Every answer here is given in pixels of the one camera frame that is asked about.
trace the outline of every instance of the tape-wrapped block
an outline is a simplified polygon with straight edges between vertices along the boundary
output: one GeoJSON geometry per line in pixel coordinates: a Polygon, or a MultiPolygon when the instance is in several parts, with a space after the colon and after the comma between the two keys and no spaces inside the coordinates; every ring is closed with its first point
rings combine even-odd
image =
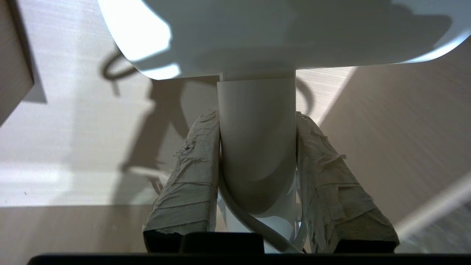
{"type": "Polygon", "coordinates": [[[313,253],[392,252],[398,236],[306,115],[297,113],[297,166],[313,253]]]}
{"type": "Polygon", "coordinates": [[[177,152],[174,171],[144,226],[145,231],[185,235],[216,227],[219,172],[219,117],[199,117],[177,152]]]}

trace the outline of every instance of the white cable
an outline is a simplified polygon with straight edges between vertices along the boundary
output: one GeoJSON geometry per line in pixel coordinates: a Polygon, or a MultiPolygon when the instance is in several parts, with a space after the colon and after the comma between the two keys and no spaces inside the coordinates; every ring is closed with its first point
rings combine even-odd
{"type": "MultiPolygon", "coordinates": [[[[226,206],[234,214],[234,216],[245,226],[247,229],[252,230],[252,232],[258,233],[263,236],[263,239],[271,245],[273,248],[280,252],[285,253],[302,253],[297,249],[289,240],[284,238],[275,230],[271,229],[266,224],[255,219],[252,215],[248,214],[246,211],[240,208],[237,202],[232,199],[229,191],[226,187],[226,181],[224,179],[224,174],[222,173],[221,166],[219,166],[219,191],[221,196],[224,199],[226,206]]],[[[300,232],[302,229],[305,229],[304,222],[301,223],[300,232]]],[[[299,242],[298,236],[301,233],[298,233],[296,236],[295,242],[299,242]]]]}

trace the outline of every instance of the floor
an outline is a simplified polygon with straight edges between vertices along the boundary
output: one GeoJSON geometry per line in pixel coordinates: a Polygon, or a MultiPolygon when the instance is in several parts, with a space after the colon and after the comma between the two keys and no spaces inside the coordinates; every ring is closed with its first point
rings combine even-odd
{"type": "MultiPolygon", "coordinates": [[[[0,264],[145,251],[148,178],[165,183],[189,126],[217,108],[217,77],[133,72],[93,0],[19,6],[39,80],[0,128],[0,264]]],[[[466,41],[425,63],[297,71],[298,111],[347,155],[404,245],[448,237],[456,222],[441,220],[471,198],[470,58],[466,41]]]]}

